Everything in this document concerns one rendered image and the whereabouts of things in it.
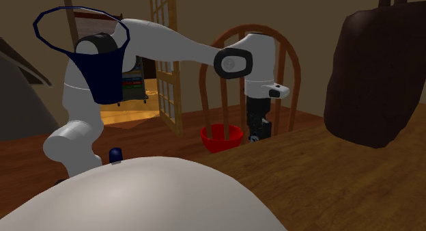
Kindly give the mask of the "red bowl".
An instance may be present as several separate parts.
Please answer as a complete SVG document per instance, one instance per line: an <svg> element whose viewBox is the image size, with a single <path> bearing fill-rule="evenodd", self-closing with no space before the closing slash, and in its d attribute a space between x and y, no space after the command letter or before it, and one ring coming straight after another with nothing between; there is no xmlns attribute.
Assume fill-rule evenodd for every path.
<svg viewBox="0 0 426 231"><path fill-rule="evenodd" d="M211 152L217 153L239 146L242 142L243 131L238 126L229 125L229 139L225 139L224 124L212 124L212 138L206 133L206 127L200 131L204 146Z"/></svg>

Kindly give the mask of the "brown wooden spindle-back chair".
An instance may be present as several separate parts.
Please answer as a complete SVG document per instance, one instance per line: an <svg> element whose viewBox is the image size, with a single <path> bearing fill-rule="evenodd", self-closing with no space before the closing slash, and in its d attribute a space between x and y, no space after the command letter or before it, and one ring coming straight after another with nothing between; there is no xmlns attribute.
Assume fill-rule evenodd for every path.
<svg viewBox="0 0 426 231"><path fill-rule="evenodd" d="M229 139L229 105L227 81L239 80L240 125L243 138L248 139L246 97L270 98L267 121L272 123L271 136L279 132L281 101L291 98L287 131L294 129L296 107L301 84L301 68L295 49L288 39L275 29L264 25L246 24L227 30L210 46L214 56L210 65L220 77L221 105L225 139ZM199 91L206 133L212 138L210 108L206 87L207 64L199 69Z"/></svg>

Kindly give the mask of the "wooden door with glass panes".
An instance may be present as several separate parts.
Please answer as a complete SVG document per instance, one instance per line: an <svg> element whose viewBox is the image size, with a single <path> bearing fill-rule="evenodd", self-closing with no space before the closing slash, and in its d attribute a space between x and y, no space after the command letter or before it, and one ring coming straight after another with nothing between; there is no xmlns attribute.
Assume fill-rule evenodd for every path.
<svg viewBox="0 0 426 231"><path fill-rule="evenodd" d="M176 0L150 0L151 21L178 30ZM178 136L183 135L180 63L156 62L159 115Z"/></svg>

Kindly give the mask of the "dark brown bag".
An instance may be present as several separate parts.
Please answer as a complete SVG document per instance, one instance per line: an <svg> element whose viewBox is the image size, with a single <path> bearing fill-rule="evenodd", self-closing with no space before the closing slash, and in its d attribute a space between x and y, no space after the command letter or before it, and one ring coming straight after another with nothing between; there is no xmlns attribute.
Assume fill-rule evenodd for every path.
<svg viewBox="0 0 426 231"><path fill-rule="evenodd" d="M426 83L426 1L379 0L347 16L333 56L324 123L383 148L409 122Z"/></svg>

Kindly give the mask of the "dark shelf cart with books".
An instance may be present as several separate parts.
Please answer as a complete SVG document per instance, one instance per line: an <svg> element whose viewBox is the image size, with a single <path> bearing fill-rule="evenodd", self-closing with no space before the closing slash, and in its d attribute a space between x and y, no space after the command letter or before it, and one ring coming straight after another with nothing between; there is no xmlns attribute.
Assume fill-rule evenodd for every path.
<svg viewBox="0 0 426 231"><path fill-rule="evenodd" d="M122 73L122 102L128 100L142 100L146 103L149 98L146 94L142 58L137 57L134 68Z"/></svg>

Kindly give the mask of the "large white rounded object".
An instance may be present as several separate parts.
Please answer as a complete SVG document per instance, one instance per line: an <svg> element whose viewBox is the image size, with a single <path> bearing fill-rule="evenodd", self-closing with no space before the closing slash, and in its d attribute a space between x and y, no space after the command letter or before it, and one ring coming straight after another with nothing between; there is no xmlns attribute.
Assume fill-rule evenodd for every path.
<svg viewBox="0 0 426 231"><path fill-rule="evenodd" d="M91 169L0 219L0 231L287 231L236 179L179 158Z"/></svg>

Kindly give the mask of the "small dark blue cap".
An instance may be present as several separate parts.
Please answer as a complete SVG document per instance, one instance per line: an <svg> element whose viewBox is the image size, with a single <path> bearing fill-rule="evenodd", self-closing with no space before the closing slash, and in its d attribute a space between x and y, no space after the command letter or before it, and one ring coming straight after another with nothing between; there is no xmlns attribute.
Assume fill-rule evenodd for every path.
<svg viewBox="0 0 426 231"><path fill-rule="evenodd" d="M123 154L121 148L112 148L109 150L109 163L117 163L123 161Z"/></svg>

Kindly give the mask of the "dark blue cone-shaped cup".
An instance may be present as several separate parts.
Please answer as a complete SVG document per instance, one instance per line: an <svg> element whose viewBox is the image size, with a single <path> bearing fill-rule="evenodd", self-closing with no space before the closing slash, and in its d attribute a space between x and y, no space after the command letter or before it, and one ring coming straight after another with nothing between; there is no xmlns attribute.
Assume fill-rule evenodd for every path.
<svg viewBox="0 0 426 231"><path fill-rule="evenodd" d="M130 41L129 28L127 28L123 22L119 21L118 23L125 29L125 42L121 47L116 47L104 53L102 51L99 51L97 54L69 52L53 46L40 35L38 23L44 15L57 10L71 10L72 8L72 6L59 6L40 13L33 22L33 29L36 37L48 47L67 55L74 62L84 76L95 103L110 105L122 101L123 58L126 47Z"/></svg>

